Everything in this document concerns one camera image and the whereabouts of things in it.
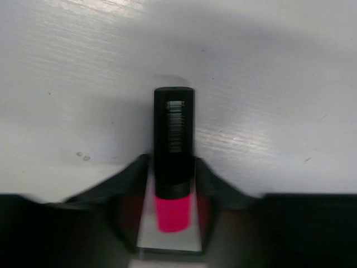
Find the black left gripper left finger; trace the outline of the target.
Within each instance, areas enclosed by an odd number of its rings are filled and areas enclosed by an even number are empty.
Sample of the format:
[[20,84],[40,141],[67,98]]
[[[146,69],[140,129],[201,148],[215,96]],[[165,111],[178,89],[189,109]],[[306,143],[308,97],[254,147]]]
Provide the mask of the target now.
[[2,267],[128,267],[149,156],[59,203],[1,195]]

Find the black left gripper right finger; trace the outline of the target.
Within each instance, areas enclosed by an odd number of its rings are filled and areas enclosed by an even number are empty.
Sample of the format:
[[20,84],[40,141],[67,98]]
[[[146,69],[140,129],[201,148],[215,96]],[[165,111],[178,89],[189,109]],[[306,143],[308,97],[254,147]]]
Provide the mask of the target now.
[[202,255],[209,267],[355,267],[356,196],[252,197],[200,158],[195,183]]

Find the pink cap black highlighter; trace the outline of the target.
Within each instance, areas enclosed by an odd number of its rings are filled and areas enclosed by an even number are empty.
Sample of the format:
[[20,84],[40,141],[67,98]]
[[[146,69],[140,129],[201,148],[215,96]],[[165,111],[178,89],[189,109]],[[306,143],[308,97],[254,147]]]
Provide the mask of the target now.
[[195,91],[163,87],[154,91],[153,173],[159,231],[175,233],[191,224]]

